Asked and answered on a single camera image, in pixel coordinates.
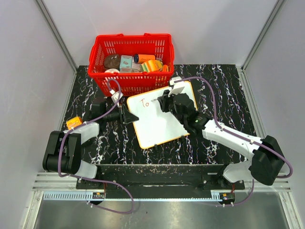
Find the yellow framed whiteboard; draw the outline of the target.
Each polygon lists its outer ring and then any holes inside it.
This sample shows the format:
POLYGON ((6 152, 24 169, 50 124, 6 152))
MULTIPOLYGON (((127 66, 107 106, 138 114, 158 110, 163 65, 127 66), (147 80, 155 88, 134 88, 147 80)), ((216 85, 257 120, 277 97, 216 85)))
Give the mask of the yellow framed whiteboard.
POLYGON ((133 122, 139 145, 142 149, 148 149, 160 145, 189 133, 183 125, 170 113, 164 113, 160 109, 158 101, 151 102, 171 87, 163 87, 127 98, 129 112, 139 117, 133 122))

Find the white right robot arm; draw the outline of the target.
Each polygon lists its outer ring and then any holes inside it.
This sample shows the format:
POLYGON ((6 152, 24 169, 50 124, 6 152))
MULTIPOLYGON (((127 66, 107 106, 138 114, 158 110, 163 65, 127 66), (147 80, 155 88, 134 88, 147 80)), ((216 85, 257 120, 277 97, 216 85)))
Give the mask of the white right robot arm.
POLYGON ((187 133, 223 146, 243 155, 247 160, 225 165, 217 176, 217 185, 227 189, 233 183, 255 179, 271 186, 284 165, 284 155, 278 141, 272 136, 259 138, 221 125, 213 118, 196 110, 194 101, 185 93, 171 94, 164 91, 157 98, 160 109, 171 113, 187 133))

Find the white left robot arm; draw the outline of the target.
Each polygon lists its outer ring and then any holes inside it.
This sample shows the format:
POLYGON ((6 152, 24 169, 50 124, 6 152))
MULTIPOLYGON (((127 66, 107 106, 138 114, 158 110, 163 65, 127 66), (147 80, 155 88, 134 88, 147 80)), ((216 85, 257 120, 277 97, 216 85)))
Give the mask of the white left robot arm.
MULTIPOLYGON (((103 177, 98 174, 96 165, 81 159, 81 147, 102 132, 102 125, 111 121, 120 121, 122 124, 136 122, 139 118, 128 111, 125 105, 118 105, 112 112, 102 119, 82 126, 72 131, 65 139, 61 157, 61 172, 87 178, 89 186, 96 189, 102 186, 103 177)), ((58 171, 58 161, 62 139, 68 131, 53 131, 50 133, 46 146, 42 167, 49 172, 58 171)))

